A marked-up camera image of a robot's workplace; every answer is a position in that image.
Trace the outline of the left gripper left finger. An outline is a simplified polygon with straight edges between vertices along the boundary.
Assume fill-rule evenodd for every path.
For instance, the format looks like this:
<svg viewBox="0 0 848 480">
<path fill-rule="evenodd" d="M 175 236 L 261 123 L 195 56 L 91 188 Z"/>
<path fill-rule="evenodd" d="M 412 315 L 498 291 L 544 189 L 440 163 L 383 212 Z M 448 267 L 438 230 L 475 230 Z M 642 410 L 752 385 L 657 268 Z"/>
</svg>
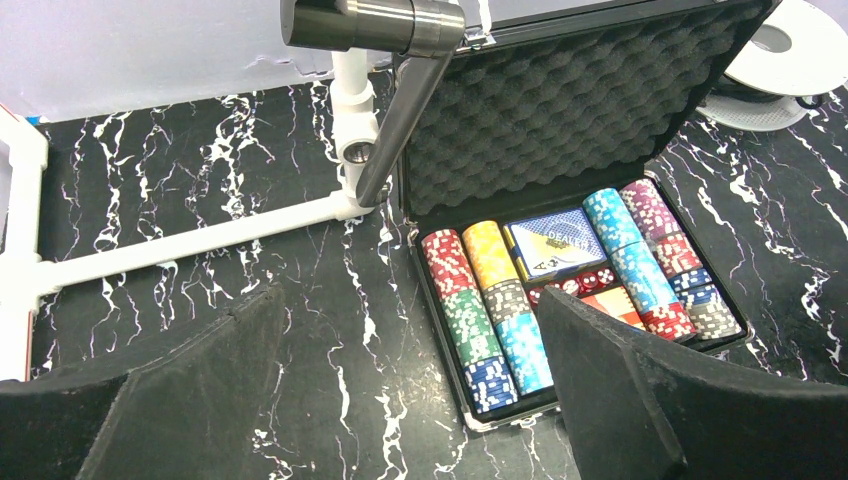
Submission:
<svg viewBox="0 0 848 480">
<path fill-rule="evenodd" d="M 112 354 L 1 385 L 5 479 L 239 479 L 284 331 L 278 284 Z"/>
</svg>

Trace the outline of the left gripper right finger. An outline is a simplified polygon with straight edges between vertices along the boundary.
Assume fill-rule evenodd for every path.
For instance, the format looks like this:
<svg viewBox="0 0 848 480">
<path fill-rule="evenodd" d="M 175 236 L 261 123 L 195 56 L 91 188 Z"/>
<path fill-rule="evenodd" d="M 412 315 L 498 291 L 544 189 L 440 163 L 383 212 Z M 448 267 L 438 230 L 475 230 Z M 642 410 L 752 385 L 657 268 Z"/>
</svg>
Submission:
<svg viewBox="0 0 848 480">
<path fill-rule="evenodd" d="M 584 479 L 843 479 L 847 390 L 741 367 L 549 288 L 538 305 Z"/>
</svg>

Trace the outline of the red yellow card deck box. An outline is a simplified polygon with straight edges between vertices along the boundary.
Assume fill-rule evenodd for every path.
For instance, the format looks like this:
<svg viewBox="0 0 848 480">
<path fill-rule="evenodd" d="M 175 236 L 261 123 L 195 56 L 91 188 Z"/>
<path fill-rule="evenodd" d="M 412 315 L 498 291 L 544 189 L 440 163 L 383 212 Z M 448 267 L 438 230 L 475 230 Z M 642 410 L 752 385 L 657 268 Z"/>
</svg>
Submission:
<svg viewBox="0 0 848 480">
<path fill-rule="evenodd" d="M 634 328 L 646 330 L 639 313 L 622 286 L 583 297 L 582 301 Z"/>
</svg>

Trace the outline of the blue card deck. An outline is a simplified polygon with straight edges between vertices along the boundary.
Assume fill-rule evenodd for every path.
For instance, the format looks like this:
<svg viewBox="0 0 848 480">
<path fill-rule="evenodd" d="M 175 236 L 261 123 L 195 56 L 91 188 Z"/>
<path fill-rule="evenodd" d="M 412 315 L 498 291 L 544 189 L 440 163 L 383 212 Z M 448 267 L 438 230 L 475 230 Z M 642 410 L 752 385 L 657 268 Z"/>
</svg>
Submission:
<svg viewBox="0 0 848 480">
<path fill-rule="evenodd" d="M 520 278 L 528 283 L 561 278 L 607 260 L 580 207 L 514 220 L 502 230 Z"/>
</svg>

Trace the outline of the black poker chip case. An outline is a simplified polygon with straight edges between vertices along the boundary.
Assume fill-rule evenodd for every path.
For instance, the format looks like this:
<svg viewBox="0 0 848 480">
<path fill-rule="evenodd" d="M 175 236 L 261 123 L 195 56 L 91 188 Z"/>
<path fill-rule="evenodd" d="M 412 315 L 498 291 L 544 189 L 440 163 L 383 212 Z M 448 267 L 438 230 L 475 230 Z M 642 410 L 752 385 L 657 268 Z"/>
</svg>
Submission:
<svg viewBox="0 0 848 480">
<path fill-rule="evenodd" d="M 572 206 L 659 155 L 772 1 L 609 1 L 514 18 L 458 50 L 399 160 L 400 208 L 461 419 L 477 433 L 558 405 L 552 389 L 480 413 L 437 303 L 438 228 Z"/>
</svg>

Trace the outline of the clear dealer button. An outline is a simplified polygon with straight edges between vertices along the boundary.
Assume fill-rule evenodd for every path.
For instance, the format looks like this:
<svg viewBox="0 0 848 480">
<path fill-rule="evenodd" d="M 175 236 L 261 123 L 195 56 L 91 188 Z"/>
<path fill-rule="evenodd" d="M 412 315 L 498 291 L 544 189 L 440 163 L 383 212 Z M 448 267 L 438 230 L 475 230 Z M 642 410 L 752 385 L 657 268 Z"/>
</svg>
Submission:
<svg viewBox="0 0 848 480">
<path fill-rule="evenodd" d="M 544 253 L 562 253 L 570 250 L 592 252 L 595 249 L 593 235 L 579 224 L 555 224 L 547 228 L 536 228 L 537 249 Z"/>
</svg>

